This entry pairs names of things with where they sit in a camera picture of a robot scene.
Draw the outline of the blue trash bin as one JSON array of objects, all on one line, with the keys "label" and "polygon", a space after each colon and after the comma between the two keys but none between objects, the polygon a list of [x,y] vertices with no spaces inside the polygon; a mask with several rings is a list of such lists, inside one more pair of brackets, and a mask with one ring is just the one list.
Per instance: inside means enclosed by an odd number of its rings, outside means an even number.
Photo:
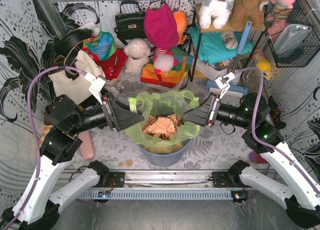
[{"label": "blue trash bin", "polygon": [[193,142],[192,139],[183,141],[182,148],[170,154],[155,154],[145,150],[140,145],[137,145],[137,147],[143,153],[144,157],[152,165],[159,166],[159,167],[169,167],[176,164],[182,159],[183,155],[185,154],[186,150],[188,149],[188,147],[191,145],[192,142]]}]

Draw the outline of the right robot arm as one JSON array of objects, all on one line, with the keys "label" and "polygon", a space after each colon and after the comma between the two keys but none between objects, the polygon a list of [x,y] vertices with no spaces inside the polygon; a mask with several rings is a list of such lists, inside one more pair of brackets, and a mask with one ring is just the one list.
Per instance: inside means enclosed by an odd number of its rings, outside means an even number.
[{"label": "right robot arm", "polygon": [[320,223],[320,186],[292,154],[280,132],[266,120],[270,112],[267,101],[256,93],[241,97],[239,106],[221,103],[209,97],[195,109],[183,113],[182,122],[201,127],[218,121],[244,128],[245,144],[265,159],[283,179],[283,183],[258,172],[239,160],[227,171],[226,180],[235,187],[252,187],[277,202],[299,227],[308,229]]}]

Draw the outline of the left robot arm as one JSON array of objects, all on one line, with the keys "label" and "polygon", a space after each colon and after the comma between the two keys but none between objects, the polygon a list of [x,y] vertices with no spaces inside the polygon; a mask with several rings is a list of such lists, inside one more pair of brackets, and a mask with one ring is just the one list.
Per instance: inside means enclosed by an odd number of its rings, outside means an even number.
[{"label": "left robot arm", "polygon": [[114,184],[110,169],[95,160],[79,177],[53,192],[59,176],[82,144],[80,133],[106,126],[120,132],[142,122],[144,117],[140,110],[132,112],[128,105],[107,92],[101,104],[85,110],[61,95],[47,106],[46,120],[53,127],[39,149],[40,168],[35,169],[19,202],[2,214],[3,223],[17,223],[20,229],[51,229],[61,212],[83,192],[93,186]]}]

